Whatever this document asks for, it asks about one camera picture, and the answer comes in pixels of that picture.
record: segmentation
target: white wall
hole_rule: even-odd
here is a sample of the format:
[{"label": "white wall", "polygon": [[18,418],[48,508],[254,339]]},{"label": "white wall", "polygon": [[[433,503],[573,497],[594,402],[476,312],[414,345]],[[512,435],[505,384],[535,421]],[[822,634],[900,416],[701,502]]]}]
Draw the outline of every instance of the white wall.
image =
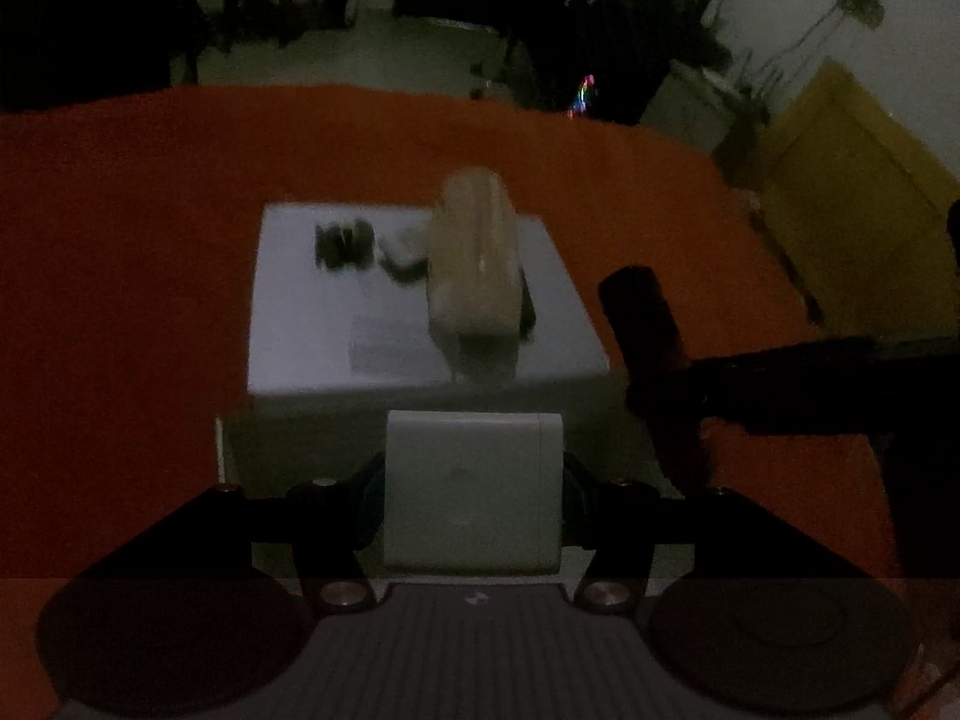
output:
[{"label": "white wall", "polygon": [[[834,1],[724,0],[718,36],[735,56],[752,49],[748,67],[755,74],[771,55],[803,35]],[[894,119],[960,177],[960,0],[880,1],[886,17],[877,30],[836,14],[803,47],[778,63],[787,80],[811,59],[794,80],[774,93],[774,110],[785,108],[823,58],[830,56],[850,69]],[[707,11],[707,18],[710,15],[712,10]],[[834,26],[836,31],[821,45]]]}]

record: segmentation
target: table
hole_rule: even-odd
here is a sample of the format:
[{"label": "table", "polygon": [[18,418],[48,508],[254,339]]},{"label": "table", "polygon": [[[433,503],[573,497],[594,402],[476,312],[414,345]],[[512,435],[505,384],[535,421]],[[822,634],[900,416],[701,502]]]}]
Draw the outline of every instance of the table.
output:
[{"label": "table", "polygon": [[[485,165],[550,229],[618,362],[596,285],[651,266],[693,358],[810,340],[709,158],[642,127],[349,87],[181,87],[0,117],[0,716],[55,698],[32,654],[46,597],[216,478],[212,420],[248,407],[263,204],[421,205]],[[717,481],[875,576],[896,575],[857,437],[718,426]]]}]

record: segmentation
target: orange table surface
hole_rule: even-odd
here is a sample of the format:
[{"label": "orange table surface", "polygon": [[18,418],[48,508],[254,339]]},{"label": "orange table surface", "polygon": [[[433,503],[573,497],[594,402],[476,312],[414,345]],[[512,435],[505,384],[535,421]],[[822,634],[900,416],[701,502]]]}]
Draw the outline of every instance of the orange table surface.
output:
[{"label": "orange table surface", "polygon": [[[815,337],[709,159],[640,127],[343,86],[0,116],[0,717],[54,709],[32,627],[62,578],[214,481],[214,415],[248,405],[264,202],[427,205],[474,165],[544,219],[612,359],[596,287],[634,263],[693,358]],[[710,443],[718,483],[896,575],[862,437]]]}]

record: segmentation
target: white box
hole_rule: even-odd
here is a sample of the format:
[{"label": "white box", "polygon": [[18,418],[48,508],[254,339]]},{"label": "white box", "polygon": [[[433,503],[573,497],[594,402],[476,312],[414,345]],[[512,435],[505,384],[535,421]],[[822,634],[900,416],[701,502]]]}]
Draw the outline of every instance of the white box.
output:
[{"label": "white box", "polygon": [[558,415],[390,412],[384,565],[556,572],[562,489]]},{"label": "white box", "polygon": [[266,207],[248,351],[248,392],[258,410],[520,410],[582,424],[622,398],[623,381],[611,380],[603,346],[538,218],[518,220],[536,326],[520,343],[509,381],[456,380],[429,336],[425,281],[400,285],[379,265],[316,266],[317,224],[366,218],[385,235],[429,215],[426,208]]}]

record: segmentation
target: wall outlet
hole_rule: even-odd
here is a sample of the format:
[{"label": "wall outlet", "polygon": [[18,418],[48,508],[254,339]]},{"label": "wall outlet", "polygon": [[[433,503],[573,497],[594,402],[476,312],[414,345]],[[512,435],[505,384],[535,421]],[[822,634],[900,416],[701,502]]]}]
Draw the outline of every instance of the wall outlet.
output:
[{"label": "wall outlet", "polygon": [[858,22],[876,29],[883,23],[885,10],[879,0],[839,0],[840,9]]}]

